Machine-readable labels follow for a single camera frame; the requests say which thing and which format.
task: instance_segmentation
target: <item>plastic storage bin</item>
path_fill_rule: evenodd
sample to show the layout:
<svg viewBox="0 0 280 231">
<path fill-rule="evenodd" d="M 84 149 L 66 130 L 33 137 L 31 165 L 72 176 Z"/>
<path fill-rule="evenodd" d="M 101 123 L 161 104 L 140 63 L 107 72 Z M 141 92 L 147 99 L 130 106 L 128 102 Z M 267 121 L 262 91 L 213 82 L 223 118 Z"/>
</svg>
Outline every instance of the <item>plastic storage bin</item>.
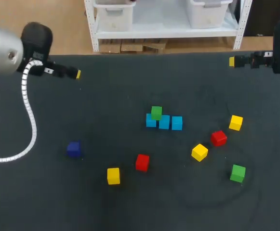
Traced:
<svg viewBox="0 0 280 231">
<path fill-rule="evenodd" d="M 233 0 L 187 0 L 187 14 L 192 28 L 220 27 L 228 5 Z"/>
<path fill-rule="evenodd" d="M 96 0 L 93 6 L 97 8 L 99 17 L 98 29 L 102 31 L 128 31 L 133 22 L 133 8 L 135 2 L 130 4 L 97 4 Z"/>
</svg>

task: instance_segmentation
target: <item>cable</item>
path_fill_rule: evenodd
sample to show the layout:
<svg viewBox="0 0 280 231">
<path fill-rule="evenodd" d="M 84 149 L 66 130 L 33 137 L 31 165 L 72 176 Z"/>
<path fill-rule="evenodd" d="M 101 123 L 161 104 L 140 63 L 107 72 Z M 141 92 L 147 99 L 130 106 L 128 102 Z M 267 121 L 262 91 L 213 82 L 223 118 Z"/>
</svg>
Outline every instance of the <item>cable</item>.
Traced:
<svg viewBox="0 0 280 231">
<path fill-rule="evenodd" d="M 28 116 L 29 116 L 30 124 L 32 126 L 32 139 L 31 139 L 29 145 L 26 147 L 26 149 L 24 149 L 22 152 L 14 155 L 14 156 L 0 158 L 0 163 L 10 162 L 10 161 L 17 160 L 17 159 L 21 158 L 22 156 L 26 155 L 33 148 L 33 146 L 36 142 L 37 126 L 36 126 L 36 121 L 35 121 L 35 118 L 34 118 L 33 111 L 30 107 L 28 97 L 27 97 L 27 76 L 28 76 L 28 73 L 29 73 L 30 69 L 33 66 L 42 66 L 42 62 L 38 61 L 38 60 L 33 60 L 26 65 L 26 67 L 23 71 L 23 75 L 22 75 L 22 86 L 21 86 L 23 103 L 25 105 L 26 111 L 27 111 Z"/>
</svg>

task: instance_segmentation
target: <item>white shelf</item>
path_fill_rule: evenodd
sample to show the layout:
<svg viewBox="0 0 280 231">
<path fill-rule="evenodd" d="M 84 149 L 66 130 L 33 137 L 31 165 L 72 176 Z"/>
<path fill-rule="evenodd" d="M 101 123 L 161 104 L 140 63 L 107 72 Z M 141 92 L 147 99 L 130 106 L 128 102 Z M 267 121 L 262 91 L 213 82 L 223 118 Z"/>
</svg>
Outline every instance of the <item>white shelf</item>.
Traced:
<svg viewBox="0 0 280 231">
<path fill-rule="evenodd" d="M 238 23 L 229 9 L 221 27 L 192 29 L 186 0 L 138 0 L 130 31 L 107 32 L 97 27 L 95 36 L 97 39 L 230 37 L 236 36 L 237 31 Z"/>
<path fill-rule="evenodd" d="M 228 9 L 219 28 L 192 29 L 187 17 L 186 0 L 137 0 L 133 12 L 132 29 L 127 32 L 106 32 L 98 28 L 93 0 L 84 0 L 93 51 L 99 51 L 98 39 L 157 39 L 235 36 L 234 50 L 241 46 L 253 0 L 240 1 L 240 21 Z"/>
</svg>

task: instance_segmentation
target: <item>toy block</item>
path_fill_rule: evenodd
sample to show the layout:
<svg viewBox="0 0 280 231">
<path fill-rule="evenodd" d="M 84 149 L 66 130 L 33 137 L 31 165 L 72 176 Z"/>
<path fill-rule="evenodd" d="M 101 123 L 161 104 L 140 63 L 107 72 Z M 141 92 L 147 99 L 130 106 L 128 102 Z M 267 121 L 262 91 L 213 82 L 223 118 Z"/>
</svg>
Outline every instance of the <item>toy block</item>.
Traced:
<svg viewBox="0 0 280 231">
<path fill-rule="evenodd" d="M 192 149 L 191 156 L 200 162 L 207 156 L 207 153 L 208 149 L 202 144 L 198 144 L 194 149 Z"/>
<path fill-rule="evenodd" d="M 159 121 L 159 129 L 169 129 L 170 127 L 170 116 L 162 115 Z"/>
<path fill-rule="evenodd" d="M 172 130 L 183 129 L 183 118 L 181 116 L 172 116 Z"/>
<path fill-rule="evenodd" d="M 229 129 L 239 131 L 242 125 L 243 118 L 240 116 L 232 115 Z"/>
<path fill-rule="evenodd" d="M 151 118 L 151 114 L 146 114 L 146 127 L 155 128 L 157 127 L 157 121 Z"/>
<path fill-rule="evenodd" d="M 230 180 L 242 183 L 245 178 L 246 168 L 238 165 L 233 165 Z"/>
<path fill-rule="evenodd" d="M 136 162 L 135 162 L 135 169 L 143 172 L 147 172 L 149 165 L 149 156 L 139 154 Z"/>
<path fill-rule="evenodd" d="M 154 120 L 161 120 L 162 115 L 162 107 L 151 107 L 151 118 Z"/>
<path fill-rule="evenodd" d="M 211 136 L 211 142 L 214 146 L 222 146 L 227 142 L 227 136 L 223 131 L 214 132 Z"/>
<path fill-rule="evenodd" d="M 67 147 L 67 155 L 70 157 L 81 157 L 80 142 L 70 142 Z"/>
<path fill-rule="evenodd" d="M 107 169 L 107 183 L 120 184 L 120 169 L 118 167 Z"/>
</svg>

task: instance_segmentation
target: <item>light blue cube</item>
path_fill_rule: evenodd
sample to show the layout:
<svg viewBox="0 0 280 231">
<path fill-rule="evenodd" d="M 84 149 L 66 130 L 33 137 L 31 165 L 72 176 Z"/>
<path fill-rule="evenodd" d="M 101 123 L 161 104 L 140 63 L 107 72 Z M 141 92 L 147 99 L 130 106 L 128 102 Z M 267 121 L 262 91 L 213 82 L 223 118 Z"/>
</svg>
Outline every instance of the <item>light blue cube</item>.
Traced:
<svg viewBox="0 0 280 231">
<path fill-rule="evenodd" d="M 161 120 L 159 120 L 159 129 L 169 129 L 170 127 L 170 116 L 162 115 Z"/>
<path fill-rule="evenodd" d="M 172 116 L 172 130 L 183 130 L 182 116 Z"/>
<path fill-rule="evenodd" d="M 146 114 L 146 127 L 147 128 L 157 127 L 157 121 L 151 118 L 151 114 Z"/>
</svg>

